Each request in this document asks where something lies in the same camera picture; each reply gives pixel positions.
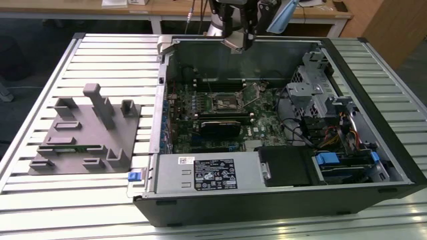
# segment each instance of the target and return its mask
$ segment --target green circuit board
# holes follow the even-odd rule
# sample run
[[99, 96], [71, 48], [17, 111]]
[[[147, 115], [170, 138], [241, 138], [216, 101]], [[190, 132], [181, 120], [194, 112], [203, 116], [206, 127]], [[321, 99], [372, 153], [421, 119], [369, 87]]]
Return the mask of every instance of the green circuit board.
[[[189, 85], [177, 84], [169, 94], [173, 153], [245, 152], [260, 146], [286, 144], [274, 108], [276, 88], [265, 88], [252, 82], [238, 92], [197, 92]], [[250, 113], [250, 122], [241, 124], [237, 137], [203, 138], [197, 132], [199, 120], [194, 114]]]

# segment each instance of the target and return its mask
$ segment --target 3d printed holder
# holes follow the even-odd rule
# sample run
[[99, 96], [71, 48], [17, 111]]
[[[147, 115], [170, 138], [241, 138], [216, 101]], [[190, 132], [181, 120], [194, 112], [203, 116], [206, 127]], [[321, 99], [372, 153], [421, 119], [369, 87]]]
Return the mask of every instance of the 3d printed holder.
[[91, 105], [77, 105], [70, 97], [57, 99], [57, 116], [30, 161], [29, 175], [129, 171], [141, 106], [131, 100], [111, 105], [99, 90], [97, 83], [83, 86]]

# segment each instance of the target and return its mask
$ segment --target floor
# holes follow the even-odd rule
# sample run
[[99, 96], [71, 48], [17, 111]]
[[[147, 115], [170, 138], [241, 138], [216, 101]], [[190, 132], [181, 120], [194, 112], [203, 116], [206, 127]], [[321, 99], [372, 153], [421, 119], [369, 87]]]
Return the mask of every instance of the floor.
[[[183, 22], [163, 24], [162, 32], [181, 34]], [[10, 82], [1, 81], [14, 96], [11, 102], [0, 102], [0, 141], [11, 141], [15, 132], [25, 120], [45, 82], [61, 58], [70, 38], [75, 32], [83, 33], [125, 33], [150, 34], [147, 21], [103, 20], [103, 21], [62, 21], [62, 27], [55, 27], [51, 21], [42, 22], [39, 19], [0, 19], [0, 35], [15, 39], [26, 60], [30, 63], [31, 76]], [[187, 34], [195, 34], [198, 23], [191, 22], [187, 26]], [[404, 64], [396, 71], [421, 102], [427, 104], [427, 42], [424, 41]], [[0, 159], [7, 149], [6, 144], [0, 143]]]

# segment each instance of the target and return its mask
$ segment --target warning label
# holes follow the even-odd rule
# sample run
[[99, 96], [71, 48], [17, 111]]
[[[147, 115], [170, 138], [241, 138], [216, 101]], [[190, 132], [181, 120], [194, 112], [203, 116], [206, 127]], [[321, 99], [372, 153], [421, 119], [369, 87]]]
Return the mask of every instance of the warning label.
[[193, 188], [197, 191], [237, 188], [233, 159], [194, 160]]

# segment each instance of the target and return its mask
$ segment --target blue clip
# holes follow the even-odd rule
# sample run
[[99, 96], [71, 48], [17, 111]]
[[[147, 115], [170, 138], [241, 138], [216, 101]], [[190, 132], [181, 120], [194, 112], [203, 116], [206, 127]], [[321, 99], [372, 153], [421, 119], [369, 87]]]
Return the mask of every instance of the blue clip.
[[314, 156], [314, 160], [317, 161], [318, 165], [322, 164], [338, 164], [338, 156], [334, 152], [321, 152]]
[[142, 180], [142, 174], [139, 172], [129, 172], [126, 175], [127, 182], [139, 182]]
[[370, 151], [370, 157], [372, 157], [374, 163], [377, 163], [380, 161], [380, 156], [374, 151]]

